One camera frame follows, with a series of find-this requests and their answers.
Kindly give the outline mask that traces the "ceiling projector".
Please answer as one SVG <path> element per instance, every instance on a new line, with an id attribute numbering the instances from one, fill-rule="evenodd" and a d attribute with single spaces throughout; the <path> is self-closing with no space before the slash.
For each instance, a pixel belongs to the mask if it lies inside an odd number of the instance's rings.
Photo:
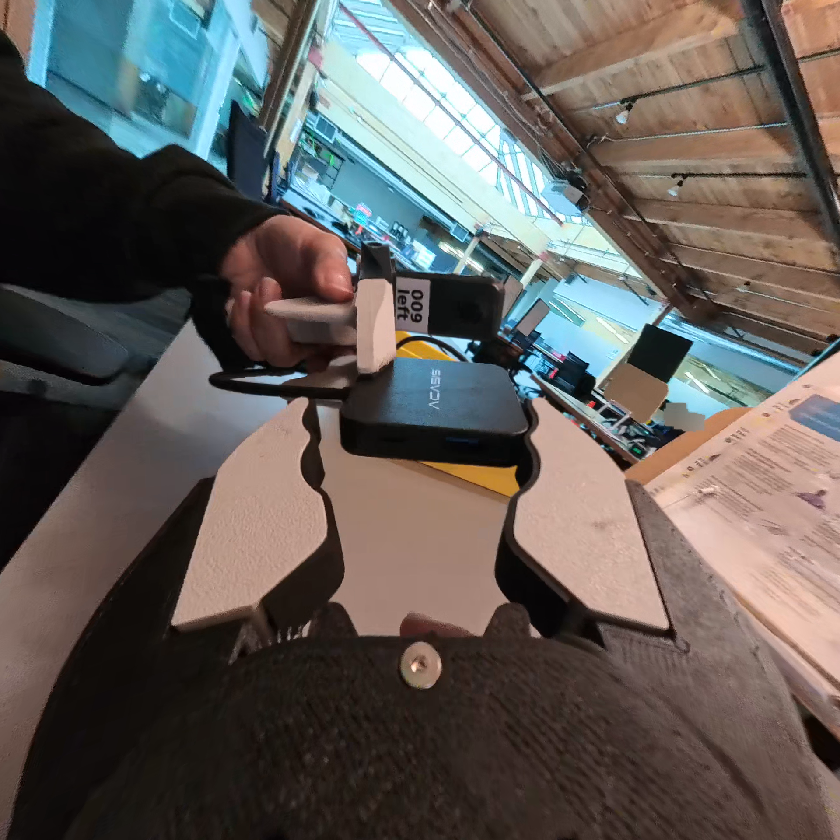
<path id="1" fill-rule="evenodd" d="M 591 207 L 590 188 L 579 172 L 562 172 L 546 181 L 540 196 L 547 207 L 564 217 L 584 217 Z"/>

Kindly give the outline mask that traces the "black usb hub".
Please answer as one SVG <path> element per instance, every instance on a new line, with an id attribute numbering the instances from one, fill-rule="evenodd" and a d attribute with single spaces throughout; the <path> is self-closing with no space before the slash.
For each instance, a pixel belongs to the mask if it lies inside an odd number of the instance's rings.
<path id="1" fill-rule="evenodd" d="M 219 371 L 218 390 L 282 398 L 299 369 Z M 395 358 L 359 375 L 339 405 L 343 449 L 361 457 L 507 468 L 518 466 L 530 419 L 509 375 L 493 364 Z"/>

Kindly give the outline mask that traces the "dark office chair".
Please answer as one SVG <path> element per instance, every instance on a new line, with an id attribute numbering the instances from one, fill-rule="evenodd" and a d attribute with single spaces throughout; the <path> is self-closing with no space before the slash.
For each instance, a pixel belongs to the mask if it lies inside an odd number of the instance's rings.
<path id="1" fill-rule="evenodd" d="M 189 307 L 183 290 L 89 303 L 2 287 L 3 387 L 38 396 L 134 389 L 185 326 Z"/>

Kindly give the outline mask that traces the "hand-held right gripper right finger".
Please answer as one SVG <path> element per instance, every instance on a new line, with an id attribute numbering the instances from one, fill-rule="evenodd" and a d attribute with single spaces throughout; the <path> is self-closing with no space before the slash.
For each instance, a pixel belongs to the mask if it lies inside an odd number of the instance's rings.
<path id="1" fill-rule="evenodd" d="M 598 636 L 603 626 L 670 631 L 623 472 L 545 398 L 530 427 L 495 565 L 502 594 L 541 636 Z"/>

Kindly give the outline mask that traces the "black flat panel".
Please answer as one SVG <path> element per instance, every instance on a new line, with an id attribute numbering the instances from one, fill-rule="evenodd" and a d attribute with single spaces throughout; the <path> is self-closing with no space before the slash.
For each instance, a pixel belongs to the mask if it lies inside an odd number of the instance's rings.
<path id="1" fill-rule="evenodd" d="M 626 356 L 626 363 L 668 384 L 691 350 L 693 342 L 652 324 L 643 326 Z"/>

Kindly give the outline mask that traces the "brown cardboard sheet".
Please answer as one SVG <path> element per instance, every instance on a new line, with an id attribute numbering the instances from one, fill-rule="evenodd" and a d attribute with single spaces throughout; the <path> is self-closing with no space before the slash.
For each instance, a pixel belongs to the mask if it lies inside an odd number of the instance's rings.
<path id="1" fill-rule="evenodd" d="M 623 362 L 601 384 L 604 398 L 638 424 L 649 423 L 668 396 L 668 384 Z"/>

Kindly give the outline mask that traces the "yellow plastic bin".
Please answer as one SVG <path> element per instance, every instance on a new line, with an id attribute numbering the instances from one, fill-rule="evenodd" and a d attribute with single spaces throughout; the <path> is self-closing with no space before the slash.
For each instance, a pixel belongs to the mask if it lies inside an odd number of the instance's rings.
<path id="1" fill-rule="evenodd" d="M 427 461 L 424 461 L 422 465 L 503 497 L 510 498 L 519 490 L 516 467 L 499 468 Z"/>

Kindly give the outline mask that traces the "person's right hand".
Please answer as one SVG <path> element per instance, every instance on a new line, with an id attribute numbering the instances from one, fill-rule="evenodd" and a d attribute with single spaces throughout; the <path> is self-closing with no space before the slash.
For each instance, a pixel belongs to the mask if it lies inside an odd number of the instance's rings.
<path id="1" fill-rule="evenodd" d="M 401 621 L 399 637 L 473 637 L 462 626 L 434 619 L 430 616 L 410 612 Z"/>

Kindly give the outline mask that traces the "person's left forearm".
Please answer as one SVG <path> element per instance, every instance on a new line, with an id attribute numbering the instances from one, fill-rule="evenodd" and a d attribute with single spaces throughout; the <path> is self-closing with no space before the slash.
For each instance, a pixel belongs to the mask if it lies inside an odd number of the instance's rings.
<path id="1" fill-rule="evenodd" d="M 89 302 L 193 289 L 276 215 L 180 145 L 119 147 L 27 79 L 2 34 L 2 285 Z"/>

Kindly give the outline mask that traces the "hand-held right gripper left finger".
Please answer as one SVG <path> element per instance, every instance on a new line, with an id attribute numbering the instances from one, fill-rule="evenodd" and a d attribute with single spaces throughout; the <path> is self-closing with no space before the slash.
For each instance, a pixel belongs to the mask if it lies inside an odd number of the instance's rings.
<path id="1" fill-rule="evenodd" d="M 183 632 L 244 620 L 294 634 L 335 595 L 343 554 L 322 489 L 317 407 L 298 398 L 220 466 L 172 615 Z"/>

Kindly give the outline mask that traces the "person's left hand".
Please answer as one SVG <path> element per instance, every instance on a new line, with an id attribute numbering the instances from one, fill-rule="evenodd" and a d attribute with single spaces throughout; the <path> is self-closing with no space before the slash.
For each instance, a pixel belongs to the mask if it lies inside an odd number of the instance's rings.
<path id="1" fill-rule="evenodd" d="M 274 216 L 240 237 L 217 273 L 228 284 L 228 328 L 251 361 L 275 368 L 304 364 L 308 371 L 329 365 L 336 349 L 293 342 L 286 323 L 266 306 L 286 298 L 350 301 L 354 290 L 339 237 L 299 218 Z"/>

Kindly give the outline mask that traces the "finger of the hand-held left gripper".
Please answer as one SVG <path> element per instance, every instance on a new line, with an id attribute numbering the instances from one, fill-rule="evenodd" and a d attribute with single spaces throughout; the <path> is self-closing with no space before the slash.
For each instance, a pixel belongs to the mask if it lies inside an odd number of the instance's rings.
<path id="1" fill-rule="evenodd" d="M 282 398 L 346 398 L 358 379 L 354 355 L 332 360 L 319 372 L 292 377 L 282 382 Z"/>
<path id="2" fill-rule="evenodd" d="M 377 375 L 396 358 L 392 285 L 385 279 L 360 280 L 354 303 L 358 372 Z"/>

